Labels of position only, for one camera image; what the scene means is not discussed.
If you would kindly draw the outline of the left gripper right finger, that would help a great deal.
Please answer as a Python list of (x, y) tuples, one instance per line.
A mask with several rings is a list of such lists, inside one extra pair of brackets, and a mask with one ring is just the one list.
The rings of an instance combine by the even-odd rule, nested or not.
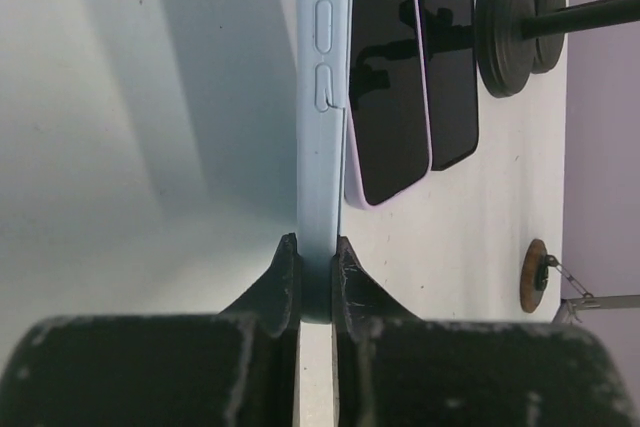
[(338, 238), (330, 268), (334, 424), (373, 426), (373, 341), (387, 320), (418, 317), (366, 272), (347, 237)]

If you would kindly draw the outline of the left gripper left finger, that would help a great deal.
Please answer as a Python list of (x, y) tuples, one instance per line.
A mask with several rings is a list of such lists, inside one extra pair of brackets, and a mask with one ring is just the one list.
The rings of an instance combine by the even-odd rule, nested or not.
[(301, 258), (289, 233), (266, 271), (221, 314), (241, 335), (228, 426), (299, 424), (301, 296)]

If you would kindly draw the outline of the phone with lilac case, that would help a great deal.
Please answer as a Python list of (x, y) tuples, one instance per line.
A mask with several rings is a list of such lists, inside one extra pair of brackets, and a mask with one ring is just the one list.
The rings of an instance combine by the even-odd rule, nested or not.
[(352, 0), (345, 197), (384, 205), (431, 169), (419, 0)]

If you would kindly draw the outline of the brown round phone stand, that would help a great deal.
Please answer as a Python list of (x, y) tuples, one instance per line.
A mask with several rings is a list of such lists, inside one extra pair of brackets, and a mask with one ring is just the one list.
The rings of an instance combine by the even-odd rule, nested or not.
[(553, 323), (581, 323), (578, 314), (587, 311), (638, 310), (639, 295), (595, 296), (573, 274), (550, 254), (538, 238), (531, 241), (524, 256), (519, 283), (519, 299), (523, 312), (532, 314), (541, 304), (549, 284), (549, 272), (556, 270), (578, 294), (561, 298)]

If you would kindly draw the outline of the phone with light blue case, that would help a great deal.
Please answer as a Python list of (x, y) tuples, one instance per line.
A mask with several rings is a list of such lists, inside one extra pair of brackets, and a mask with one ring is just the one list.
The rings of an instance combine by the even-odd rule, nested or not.
[(351, 0), (296, 0), (296, 14), (302, 318), (327, 324), (344, 187)]

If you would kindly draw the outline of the phone with black case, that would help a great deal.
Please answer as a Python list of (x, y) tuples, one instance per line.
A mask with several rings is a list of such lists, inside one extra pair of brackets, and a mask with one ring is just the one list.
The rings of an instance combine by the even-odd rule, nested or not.
[(469, 157), (479, 142), (475, 0), (419, 0), (432, 169)]

